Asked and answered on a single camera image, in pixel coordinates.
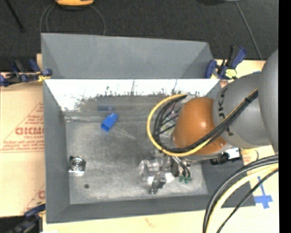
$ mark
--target black wire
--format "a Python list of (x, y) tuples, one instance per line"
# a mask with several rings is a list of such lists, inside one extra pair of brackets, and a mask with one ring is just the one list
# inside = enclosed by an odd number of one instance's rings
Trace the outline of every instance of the black wire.
[(270, 172), (267, 174), (263, 179), (261, 179), (244, 197), (243, 199), (236, 205), (235, 209), (232, 211), (232, 213), (227, 217), (227, 219), (221, 224), (219, 229), (217, 230), (217, 233), (220, 233), (222, 228), (226, 225), (226, 223), (230, 220), (230, 218), (237, 212), (237, 210), (247, 201), (247, 199), (250, 197), (250, 195), (269, 177), (274, 175), (275, 173), (278, 172), (278, 168), (275, 169), (274, 171)]
[(254, 91), (253, 93), (251, 93), (248, 97), (246, 97), (233, 111), (233, 113), (226, 117), (226, 119), (221, 122), (218, 126), (216, 126), (212, 131), (210, 131), (207, 135), (205, 135), (204, 137), (202, 137), (201, 139), (199, 139), (198, 141), (196, 141), (195, 143), (186, 146), (184, 148), (169, 148), (166, 145), (162, 144), (161, 140), (160, 140), (160, 135), (158, 131), (160, 129), (160, 125), (162, 123), (162, 120), (160, 118), (160, 113), (165, 113), (165, 111), (167, 110), (168, 106), (170, 105), (170, 103), (167, 103), (162, 110), (159, 112), (158, 117), (156, 118), (156, 124), (154, 125), (154, 132), (155, 132), (155, 137), (154, 139), (157, 141), (157, 143), (159, 145), (161, 145), (162, 148), (166, 149), (169, 152), (173, 152), (173, 153), (179, 153), (179, 152), (187, 152), (191, 149), (196, 148), (197, 146), (199, 146), (200, 144), (204, 143), (205, 141), (209, 140), (210, 141), (206, 144), (210, 144), (211, 142), (213, 142), (215, 139), (217, 139), (233, 122), (234, 120), (239, 116), (239, 114), (255, 99), (258, 97), (258, 90)]
[[(161, 134), (161, 127), (163, 125), (163, 121), (166, 120), (166, 118), (168, 118), (168, 116), (171, 114), (171, 112), (173, 111), (176, 103), (182, 99), (184, 99), (185, 97), (187, 97), (187, 95), (183, 95), (179, 98), (175, 98), (172, 99), (171, 101), (169, 101), (167, 104), (165, 104), (162, 109), (158, 112), (156, 118), (155, 118), (155, 122), (154, 122), (154, 129), (153, 129), (153, 138), (155, 139), (155, 141), (159, 144), (162, 145), (162, 141), (160, 138), (160, 134)], [(164, 114), (168, 111), (168, 109), (172, 107), (173, 109), (164, 116)]]
[(251, 162), (242, 168), (238, 169), (234, 174), (232, 174), (230, 177), (228, 177), (225, 181), (223, 181), (220, 186), (217, 188), (217, 190), (213, 193), (206, 211), (205, 211), (205, 216), (204, 216), (204, 221), (203, 221), (203, 233), (206, 232), (207, 227), (208, 227), (208, 222), (209, 222), (209, 217), (212, 213), (212, 210), (217, 202), (217, 200), (221, 197), (222, 193), (225, 191), (225, 189), (228, 187), (229, 183), (233, 181), (236, 178), (239, 178), (239, 176), (246, 174), (248, 171), (251, 171), (253, 169), (256, 169), (258, 167), (262, 166), (267, 166), (267, 165), (272, 165), (272, 164), (277, 164), (278, 163), (278, 155), (274, 156), (268, 156), (265, 158), (262, 158), (260, 160)]

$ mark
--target blue block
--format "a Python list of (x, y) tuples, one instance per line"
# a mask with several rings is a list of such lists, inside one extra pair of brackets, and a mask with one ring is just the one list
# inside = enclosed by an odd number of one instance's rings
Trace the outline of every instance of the blue block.
[(102, 121), (101, 128), (108, 132), (116, 123), (117, 118), (118, 116), (116, 113), (107, 115), (106, 118)]

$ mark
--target small metal object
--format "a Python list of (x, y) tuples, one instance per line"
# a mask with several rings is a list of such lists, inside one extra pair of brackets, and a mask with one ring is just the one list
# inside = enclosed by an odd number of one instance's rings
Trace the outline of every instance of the small metal object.
[(85, 170), (86, 162), (80, 156), (70, 156), (69, 160), (69, 172), (76, 174), (83, 174)]

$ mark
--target cable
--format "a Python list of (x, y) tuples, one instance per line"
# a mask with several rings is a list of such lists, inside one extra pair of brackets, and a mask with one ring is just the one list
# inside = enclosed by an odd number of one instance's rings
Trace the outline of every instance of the cable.
[(105, 19), (103, 18), (103, 16), (102, 16), (102, 14), (100, 13), (100, 11), (97, 9), (97, 8), (95, 8), (94, 6), (90, 6), (93, 10), (95, 10), (97, 13), (98, 13), (98, 15), (100, 16), (100, 18), (101, 18), (101, 20), (102, 20), (102, 23), (103, 23), (103, 33), (102, 33), (102, 35), (105, 35), (106, 34), (106, 32), (107, 32), (107, 26), (106, 26), (106, 21), (105, 21)]
[(151, 133), (151, 130), (150, 130), (150, 122), (151, 122), (151, 119), (154, 115), (154, 112), (162, 104), (164, 104), (165, 102), (168, 102), (170, 100), (176, 99), (176, 98), (179, 99), (179, 98), (184, 98), (184, 97), (186, 97), (186, 94), (177, 94), (177, 95), (170, 96), (170, 97), (165, 98), (162, 101), (160, 101), (150, 112), (150, 114), (148, 116), (147, 124), (146, 124), (147, 134), (148, 134), (148, 137), (150, 138), (150, 141), (153, 143), (153, 145), (156, 146), (159, 150), (161, 150), (165, 154), (168, 154), (171, 156), (183, 157), (183, 156), (193, 154), (193, 153), (199, 151), (201, 148), (203, 148), (207, 144), (209, 144), (212, 141), (214, 141), (215, 139), (217, 139), (232, 124), (232, 122), (245, 109), (245, 107), (249, 103), (251, 103), (255, 98), (258, 97), (258, 89), (255, 89), (251, 94), (249, 94), (248, 97), (246, 97), (236, 108), (234, 108), (227, 115), (227, 117), (224, 118), (223, 121), (219, 125), (217, 125), (212, 131), (210, 131), (207, 135), (205, 135), (204, 137), (202, 137), (201, 139), (199, 139), (195, 143), (193, 143), (185, 148), (170, 149), (161, 143), (160, 134), (159, 134), (159, 131), (157, 130), (157, 127), (158, 127), (157, 121), (161, 122), (160, 120), (158, 120), (158, 118), (163, 115), (162, 111), (167, 110), (166, 106), (168, 106), (170, 104), (170, 102), (168, 104), (166, 104), (159, 112), (159, 114), (155, 120), (153, 134)]
[(249, 34), (250, 34), (251, 39), (252, 39), (252, 41), (253, 41), (253, 44), (254, 44), (254, 46), (255, 46), (255, 48), (256, 48), (256, 51), (258, 52), (259, 58), (262, 60), (261, 53), (260, 53), (259, 48), (258, 48), (258, 45), (257, 45), (257, 43), (256, 43), (256, 41), (255, 41), (255, 39), (254, 39), (254, 37), (253, 37), (253, 34), (252, 34), (251, 29), (250, 29), (250, 27), (249, 27), (249, 25), (248, 25), (248, 22), (247, 22), (246, 18), (244, 17), (243, 12), (242, 12), (240, 6), (238, 5), (237, 1), (235, 1), (235, 4), (236, 4), (236, 6), (237, 6), (237, 8), (238, 8), (239, 13), (241, 13), (241, 16), (242, 16), (243, 21), (244, 21), (245, 24), (246, 24), (247, 30), (249, 31)]
[[(49, 30), (49, 14), (51, 13), (51, 11), (54, 9), (54, 7), (56, 6), (57, 4), (54, 3), (54, 4), (50, 4), (42, 13), (41, 17), (40, 17), (40, 24), (39, 24), (39, 30), (40, 30), (40, 33), (42, 32), (42, 23), (43, 23), (43, 19), (44, 19), (44, 16), (45, 16), (45, 26), (46, 26), (46, 30), (47, 32), (50, 32)], [(102, 32), (102, 35), (105, 35), (106, 32), (107, 32), (107, 26), (106, 26), (106, 21), (104, 19), (104, 17), (102, 16), (102, 14), (100, 13), (100, 11), (95, 8), (94, 6), (89, 6), (90, 8), (92, 8), (94, 11), (97, 12), (97, 14), (100, 16), (101, 20), (102, 20), (102, 23), (103, 23), (103, 32)]]
[(243, 197), (243, 199), (236, 205), (235, 209), (232, 211), (232, 213), (227, 217), (227, 219), (221, 224), (219, 229), (217, 230), (217, 233), (220, 233), (222, 228), (226, 225), (226, 223), (230, 220), (230, 218), (237, 212), (237, 210), (247, 201), (247, 199), (250, 197), (250, 195), (269, 177), (273, 176), (275, 173), (277, 173), (279, 169), (275, 169), (274, 171), (267, 174), (263, 179), (261, 179), (246, 195)]
[(234, 183), (216, 202), (210, 216), (209, 216), (209, 223), (206, 229), (206, 233), (211, 232), (211, 226), (212, 226), (212, 222), (213, 219), (215, 218), (215, 216), (217, 215), (219, 209), (222, 207), (222, 205), (224, 204), (224, 202), (233, 194), (235, 193), (235, 191), (237, 189), (239, 189), (239, 187), (243, 186), (244, 184), (246, 184), (247, 182), (249, 182), (251, 179), (256, 178), (258, 176), (261, 175), (265, 175), (268, 174), (272, 171), (274, 171), (275, 169), (278, 168), (278, 164), (275, 165), (270, 165), (264, 169), (260, 169), (258, 171), (255, 171), (253, 173), (250, 173), (249, 175), (245, 176), (244, 178), (242, 178), (241, 180), (238, 180), (236, 183)]
[(228, 184), (232, 182), (234, 179), (238, 178), (239, 176), (246, 174), (247, 172), (259, 168), (259, 167), (264, 167), (266, 165), (271, 165), (271, 164), (277, 164), (278, 163), (278, 155), (274, 156), (268, 156), (262, 159), (259, 159), (257, 161), (251, 162), (242, 168), (238, 169), (234, 174), (229, 176), (225, 181), (221, 183), (221, 185), (217, 188), (217, 190), (213, 193), (206, 211), (205, 211), (205, 216), (204, 216), (204, 221), (203, 221), (203, 232), (206, 232), (207, 226), (208, 226), (208, 221), (210, 214), (212, 213), (213, 207), (216, 203), (216, 201), (220, 198), (222, 195), (223, 191), (227, 188)]
[(46, 14), (46, 12), (47, 12), (48, 10), (53, 9), (53, 7), (55, 7), (55, 6), (56, 6), (56, 4), (50, 4), (50, 5), (49, 5), (48, 7), (46, 7), (45, 10), (42, 12), (42, 15), (41, 15), (41, 17), (40, 17), (40, 22), (39, 22), (39, 31), (40, 31), (40, 33), (42, 32), (42, 23), (43, 23), (44, 15)]

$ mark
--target black cable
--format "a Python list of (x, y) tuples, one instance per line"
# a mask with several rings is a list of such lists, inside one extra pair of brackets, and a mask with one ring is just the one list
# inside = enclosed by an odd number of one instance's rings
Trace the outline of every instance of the black cable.
[(10, 3), (10, 1), (9, 1), (9, 0), (5, 0), (5, 3), (8, 5), (8, 7), (9, 7), (11, 13), (12, 13), (12, 15), (14, 16), (15, 21), (17, 22), (20, 31), (21, 31), (22, 33), (25, 32), (25, 28), (24, 28), (23, 24), (20, 22), (20, 20), (19, 20), (17, 14), (16, 14), (14, 8), (12, 7), (12, 5), (11, 5), (11, 3)]
[(162, 146), (162, 148), (166, 149), (169, 152), (179, 153), (179, 152), (187, 152), (191, 149), (196, 148), (198, 145), (204, 143), (205, 141), (210, 141), (206, 144), (210, 144), (215, 139), (217, 139), (233, 122), (234, 120), (239, 116), (239, 114), (255, 99), (258, 97), (258, 90), (256, 89), (254, 92), (252, 92), (248, 97), (246, 97), (235, 109), (234, 111), (225, 118), (224, 121), (222, 121), (219, 125), (217, 125), (212, 131), (210, 131), (207, 135), (196, 141), (195, 143), (186, 146), (184, 148), (169, 148), (165, 146), (160, 139), (160, 135), (158, 130), (160, 130), (160, 125), (162, 123), (161, 116), (165, 113), (165, 111), (168, 109), (168, 106), (171, 105), (171, 102), (167, 103), (162, 110), (159, 112), (154, 125), (154, 135), (153, 138), (157, 141), (159, 145)]
[(208, 221), (209, 217), (212, 213), (212, 210), (217, 202), (217, 200), (220, 198), (222, 193), (225, 191), (225, 189), (228, 187), (228, 184), (233, 181), (234, 179), (238, 178), (239, 176), (246, 174), (248, 171), (251, 171), (253, 169), (256, 169), (258, 167), (263, 167), (267, 165), (272, 165), (272, 164), (277, 164), (278, 163), (278, 155), (274, 156), (268, 156), (265, 158), (262, 158), (260, 160), (251, 162), (239, 170), (237, 170), (234, 174), (232, 174), (230, 177), (228, 177), (225, 181), (221, 183), (221, 185), (217, 188), (217, 190), (213, 193), (204, 216), (204, 221), (203, 221), (203, 233), (206, 232), (207, 226), (208, 226)]
[(226, 223), (230, 220), (230, 218), (237, 212), (237, 210), (247, 201), (247, 199), (250, 197), (250, 195), (269, 177), (274, 175), (275, 173), (278, 172), (278, 168), (275, 169), (274, 171), (270, 172), (267, 174), (263, 179), (261, 179), (244, 197), (243, 199), (236, 205), (235, 209), (232, 211), (232, 213), (227, 217), (227, 219), (221, 224), (219, 229), (217, 230), (217, 233), (220, 233), (222, 228), (226, 225)]

